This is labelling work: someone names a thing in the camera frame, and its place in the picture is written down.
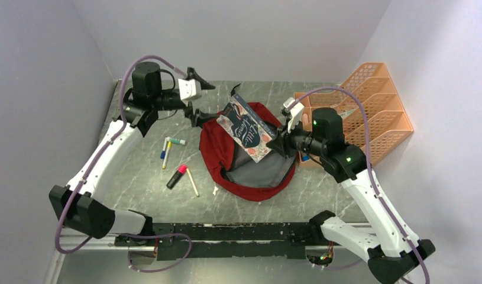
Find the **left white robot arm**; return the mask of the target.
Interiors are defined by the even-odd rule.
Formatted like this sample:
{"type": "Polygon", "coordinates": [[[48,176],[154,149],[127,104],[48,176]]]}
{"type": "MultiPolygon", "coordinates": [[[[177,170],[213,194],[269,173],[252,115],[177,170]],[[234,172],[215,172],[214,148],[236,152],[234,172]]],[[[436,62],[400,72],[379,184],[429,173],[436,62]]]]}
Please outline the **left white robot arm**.
{"type": "Polygon", "coordinates": [[[182,72],[165,62],[180,75],[171,89],[161,88],[161,69],[157,56],[136,60],[125,72],[119,92],[119,114],[109,124],[106,135],[81,170],[64,186],[54,186],[49,199],[58,218],[54,241],[61,249],[62,229],[69,228],[100,239],[108,234],[130,237],[139,246],[153,240],[152,218],[134,211],[110,209],[98,201],[106,193],[114,174],[125,159],[148,133],[164,110],[179,110],[186,117],[198,113],[192,101],[215,86],[201,78],[192,67],[182,72]]]}

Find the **orange plastic file organizer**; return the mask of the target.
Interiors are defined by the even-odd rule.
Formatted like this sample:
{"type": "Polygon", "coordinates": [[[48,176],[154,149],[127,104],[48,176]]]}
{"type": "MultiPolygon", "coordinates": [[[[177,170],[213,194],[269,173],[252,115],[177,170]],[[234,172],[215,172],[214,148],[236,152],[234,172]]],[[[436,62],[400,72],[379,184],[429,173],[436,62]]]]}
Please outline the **orange plastic file organizer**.
{"type": "Polygon", "coordinates": [[[413,133],[392,78],[384,63],[365,62],[361,64],[341,84],[341,88],[352,92],[361,102],[368,119],[369,136],[365,136],[364,121],[355,101],[339,91],[320,91],[300,98],[304,111],[302,116],[305,130],[312,129],[312,111],[320,107],[331,107],[342,116],[342,124],[347,142],[365,147],[370,142],[371,162],[382,161],[404,139],[413,133]]]}

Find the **black mounting rail base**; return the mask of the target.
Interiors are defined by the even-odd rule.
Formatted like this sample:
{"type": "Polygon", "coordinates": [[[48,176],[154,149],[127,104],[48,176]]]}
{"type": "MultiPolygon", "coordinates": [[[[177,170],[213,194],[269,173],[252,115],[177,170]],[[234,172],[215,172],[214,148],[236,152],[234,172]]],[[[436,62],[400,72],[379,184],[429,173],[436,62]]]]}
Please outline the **black mounting rail base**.
{"type": "Polygon", "coordinates": [[[154,223],[149,239],[117,236],[115,247],[156,249],[158,261],[189,258],[318,257],[329,241],[308,222],[154,223]]]}

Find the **pink black highlighter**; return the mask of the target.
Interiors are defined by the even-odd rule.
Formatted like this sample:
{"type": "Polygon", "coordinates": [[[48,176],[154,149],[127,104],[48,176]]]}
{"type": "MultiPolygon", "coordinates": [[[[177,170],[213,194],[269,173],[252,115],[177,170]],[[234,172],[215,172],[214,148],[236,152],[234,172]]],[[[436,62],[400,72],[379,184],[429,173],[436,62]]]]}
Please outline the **pink black highlighter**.
{"type": "Polygon", "coordinates": [[[168,189],[173,189],[176,184],[181,180],[183,175],[187,171],[187,166],[185,164],[182,164],[179,166],[179,168],[175,171],[173,176],[170,178],[170,180],[166,184],[166,188],[168,189]]]}

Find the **yellow cap marker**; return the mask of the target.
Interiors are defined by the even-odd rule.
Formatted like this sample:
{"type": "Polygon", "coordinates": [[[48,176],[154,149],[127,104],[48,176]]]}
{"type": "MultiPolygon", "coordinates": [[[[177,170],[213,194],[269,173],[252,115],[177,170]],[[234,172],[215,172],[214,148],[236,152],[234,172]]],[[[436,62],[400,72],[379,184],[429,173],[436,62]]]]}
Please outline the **yellow cap marker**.
{"type": "Polygon", "coordinates": [[[165,169],[167,167],[168,159],[169,159],[169,153],[172,147],[172,142],[168,141],[166,149],[164,151],[164,156],[163,156],[163,164],[162,164],[162,169],[165,169]]]}

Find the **blue cap marker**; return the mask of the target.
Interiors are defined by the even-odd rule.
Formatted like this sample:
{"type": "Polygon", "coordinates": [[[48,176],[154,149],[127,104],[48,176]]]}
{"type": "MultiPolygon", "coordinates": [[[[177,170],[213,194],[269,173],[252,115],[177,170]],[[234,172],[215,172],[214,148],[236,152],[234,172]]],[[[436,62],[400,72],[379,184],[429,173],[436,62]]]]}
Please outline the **blue cap marker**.
{"type": "Polygon", "coordinates": [[[166,156],[166,151],[167,151],[168,143],[169,143],[169,137],[166,137],[165,140],[164,140],[164,143],[163,143],[162,151],[161,151],[161,153],[160,153],[160,158],[161,158],[161,159],[164,159],[165,156],[166,156]]]}

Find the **white pencil stick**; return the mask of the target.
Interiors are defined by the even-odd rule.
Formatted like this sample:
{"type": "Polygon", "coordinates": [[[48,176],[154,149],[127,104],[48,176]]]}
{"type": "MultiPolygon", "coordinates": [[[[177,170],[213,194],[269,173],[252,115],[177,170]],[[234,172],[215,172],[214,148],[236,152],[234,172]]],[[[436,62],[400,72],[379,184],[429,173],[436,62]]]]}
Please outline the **white pencil stick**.
{"type": "Polygon", "coordinates": [[[194,178],[193,178],[193,175],[192,175],[190,169],[187,168],[187,169],[186,169],[186,172],[187,172],[187,175],[188,175],[188,177],[189,177],[189,179],[190,179],[190,182],[191,182],[191,184],[192,184],[192,188],[193,188],[193,190],[194,190],[195,196],[196,196],[196,197],[200,197],[200,193],[199,193],[199,191],[198,191],[198,188],[197,188],[197,186],[196,186],[195,180],[194,180],[194,178]]]}

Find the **green white glue stick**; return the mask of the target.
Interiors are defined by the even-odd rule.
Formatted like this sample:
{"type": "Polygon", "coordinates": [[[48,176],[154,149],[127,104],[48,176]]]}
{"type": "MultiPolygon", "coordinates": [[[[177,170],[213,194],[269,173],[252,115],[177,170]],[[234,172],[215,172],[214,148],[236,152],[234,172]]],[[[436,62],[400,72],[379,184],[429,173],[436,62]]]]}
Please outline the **green white glue stick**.
{"type": "Polygon", "coordinates": [[[173,144],[180,144],[180,145],[186,145],[186,140],[178,139],[178,138],[173,138],[173,137],[167,137],[167,141],[173,143],[173,144]]]}

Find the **floral cover book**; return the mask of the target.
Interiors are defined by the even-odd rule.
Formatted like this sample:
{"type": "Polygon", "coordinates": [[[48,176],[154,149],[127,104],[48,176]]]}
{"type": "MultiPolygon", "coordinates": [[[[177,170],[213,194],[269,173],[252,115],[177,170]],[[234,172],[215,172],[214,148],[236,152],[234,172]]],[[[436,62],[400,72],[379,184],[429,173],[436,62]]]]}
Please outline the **floral cover book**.
{"type": "Polygon", "coordinates": [[[271,152],[267,143],[276,137],[276,132],[239,94],[231,95],[216,121],[254,162],[271,152]]]}

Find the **red backpack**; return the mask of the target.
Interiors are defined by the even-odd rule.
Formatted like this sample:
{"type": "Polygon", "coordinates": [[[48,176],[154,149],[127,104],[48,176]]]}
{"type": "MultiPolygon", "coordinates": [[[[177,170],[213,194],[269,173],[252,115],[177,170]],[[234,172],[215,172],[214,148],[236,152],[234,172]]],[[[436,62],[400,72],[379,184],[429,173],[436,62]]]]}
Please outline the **red backpack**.
{"type": "MultiPolygon", "coordinates": [[[[276,132],[281,122],[260,102],[247,102],[276,132]]],[[[271,150],[256,163],[217,123],[206,122],[200,132],[199,150],[213,181],[248,201],[264,201],[282,191],[296,170],[297,157],[283,157],[271,150]]]]}

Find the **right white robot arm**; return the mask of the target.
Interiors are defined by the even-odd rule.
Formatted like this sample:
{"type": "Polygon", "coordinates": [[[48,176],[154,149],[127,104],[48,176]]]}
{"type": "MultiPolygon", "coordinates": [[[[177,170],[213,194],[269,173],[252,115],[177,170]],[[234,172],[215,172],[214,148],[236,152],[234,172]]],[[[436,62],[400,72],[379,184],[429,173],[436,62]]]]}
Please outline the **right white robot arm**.
{"type": "Polygon", "coordinates": [[[404,280],[414,268],[426,270],[424,260],[435,252],[428,239],[421,239],[404,222],[382,190],[368,156],[358,146],[346,142],[342,118],[332,108],[313,111],[311,131],[303,129],[302,111],[282,108],[285,125],[267,146],[278,154],[296,152],[317,156],[330,174],[358,204],[372,234],[347,224],[330,211],[311,219],[310,240],[317,245],[337,243],[365,261],[380,283],[404,280]]]}

